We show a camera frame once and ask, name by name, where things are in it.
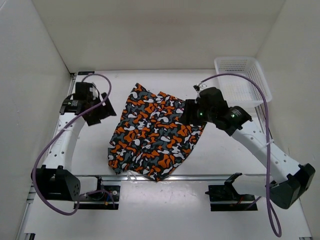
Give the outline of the orange camouflage shorts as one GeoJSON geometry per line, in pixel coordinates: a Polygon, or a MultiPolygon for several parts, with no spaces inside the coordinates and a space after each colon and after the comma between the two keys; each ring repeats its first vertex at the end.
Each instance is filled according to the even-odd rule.
{"type": "Polygon", "coordinates": [[[185,101],[136,83],[109,141],[108,166],[162,181],[192,153],[205,124],[180,123],[185,101]]]}

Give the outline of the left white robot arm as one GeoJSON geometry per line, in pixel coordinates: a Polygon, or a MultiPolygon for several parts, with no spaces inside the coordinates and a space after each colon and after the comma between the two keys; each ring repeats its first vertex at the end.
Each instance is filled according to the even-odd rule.
{"type": "Polygon", "coordinates": [[[50,146],[41,167],[36,169],[36,184],[46,200],[76,201],[81,195],[81,181],[72,174],[72,158],[84,125],[100,124],[116,112],[107,93],[100,93],[94,83],[77,82],[59,110],[57,140],[50,146]]]}

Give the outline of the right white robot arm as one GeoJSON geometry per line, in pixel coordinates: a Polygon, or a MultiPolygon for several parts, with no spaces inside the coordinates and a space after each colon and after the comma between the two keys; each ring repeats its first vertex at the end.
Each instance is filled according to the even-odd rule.
{"type": "Polygon", "coordinates": [[[269,184],[252,176],[234,174],[225,182],[224,193],[230,200],[244,194],[263,194],[281,209],[288,209],[310,187],[315,168],[300,164],[284,153],[253,122],[251,115],[240,106],[229,107],[216,87],[194,85],[196,99],[187,99],[180,122],[185,125],[212,123],[246,147],[265,167],[270,167],[269,184]]]}

